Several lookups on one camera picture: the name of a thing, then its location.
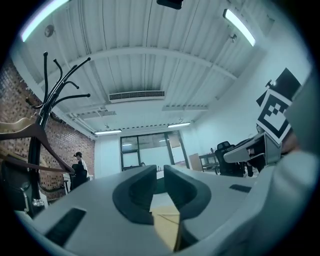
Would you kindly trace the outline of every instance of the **air conditioning vent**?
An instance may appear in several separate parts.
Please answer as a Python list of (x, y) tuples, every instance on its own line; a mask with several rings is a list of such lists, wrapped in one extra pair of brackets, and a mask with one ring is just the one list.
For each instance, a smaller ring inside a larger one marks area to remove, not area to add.
[(109, 101), (111, 103), (152, 101), (152, 100), (164, 100), (164, 99), (165, 99), (165, 91), (163, 90), (129, 91), (129, 92), (109, 94)]

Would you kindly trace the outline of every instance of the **brick wall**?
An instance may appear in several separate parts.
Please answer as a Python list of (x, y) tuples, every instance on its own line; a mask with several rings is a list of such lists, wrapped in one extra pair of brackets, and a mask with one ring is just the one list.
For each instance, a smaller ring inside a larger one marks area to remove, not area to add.
[[(23, 117), (32, 117), (35, 120), (36, 111), (25, 102), (26, 97), (29, 97), (32, 103), (40, 104), (39, 99), (27, 89), (27, 84), (9, 59), (0, 71), (0, 122), (14, 123)], [(49, 118), (45, 132), (52, 149), (60, 158), (71, 166), (77, 163), (73, 155), (80, 151), (88, 167), (88, 172), (94, 174), (94, 140), (89, 139), (71, 126), (58, 123), (51, 118)], [(28, 158), (29, 142), (29, 138), (5, 140), (0, 141), (0, 145), (17, 155)], [(48, 167), (60, 168), (57, 161), (43, 147), (41, 148), (41, 156)], [(63, 184), (64, 178), (61, 173), (41, 170), (40, 182), (45, 188), (52, 189)], [(65, 195), (63, 190), (43, 193), (48, 199), (56, 199)]]

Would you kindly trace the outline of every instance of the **glass door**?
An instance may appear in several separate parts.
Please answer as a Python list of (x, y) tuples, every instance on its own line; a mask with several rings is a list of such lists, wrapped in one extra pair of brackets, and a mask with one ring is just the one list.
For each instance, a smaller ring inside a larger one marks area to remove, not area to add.
[(158, 171), (163, 171), (164, 165), (171, 165), (164, 133), (139, 136), (139, 152), (141, 162), (146, 166), (156, 165)]
[(121, 138), (121, 158), (123, 171), (141, 165), (137, 136)]

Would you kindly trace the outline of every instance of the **black rubber pad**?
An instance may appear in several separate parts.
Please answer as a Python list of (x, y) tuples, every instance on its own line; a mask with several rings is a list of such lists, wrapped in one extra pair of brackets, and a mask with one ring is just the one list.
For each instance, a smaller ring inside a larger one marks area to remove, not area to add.
[(72, 208), (49, 230), (45, 237), (63, 247), (86, 213), (84, 210)]
[(249, 186), (243, 186), (243, 185), (238, 185), (238, 184), (233, 184), (229, 187), (229, 189), (232, 189), (232, 190), (238, 190), (238, 191), (241, 191), (241, 192), (245, 192), (245, 193), (249, 193), (250, 190), (251, 190), (251, 187)]

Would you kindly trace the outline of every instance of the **white ceiling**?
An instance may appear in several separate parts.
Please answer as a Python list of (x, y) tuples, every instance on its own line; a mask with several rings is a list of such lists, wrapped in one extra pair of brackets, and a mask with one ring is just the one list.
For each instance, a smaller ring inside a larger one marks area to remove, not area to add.
[[(54, 109), (85, 134), (104, 131), (105, 125), (133, 129), (190, 122), (223, 96), (256, 53), (256, 46), (223, 18), (225, 8), (241, 13), (254, 36), (265, 36), (272, 26), (258, 0), (184, 0), (181, 10), (156, 0), (72, 0), (26, 42), (17, 39), (11, 57), (40, 98), (43, 52), (49, 53), (49, 87), (59, 78), (54, 58), (65, 73), (91, 57), (69, 79), (80, 89), (66, 86), (60, 95), (91, 97), (66, 100)], [(55, 33), (47, 38), (50, 24)], [(230, 38), (234, 33), (235, 42)], [(143, 90), (163, 90), (166, 96), (149, 102), (108, 101), (112, 93)]]

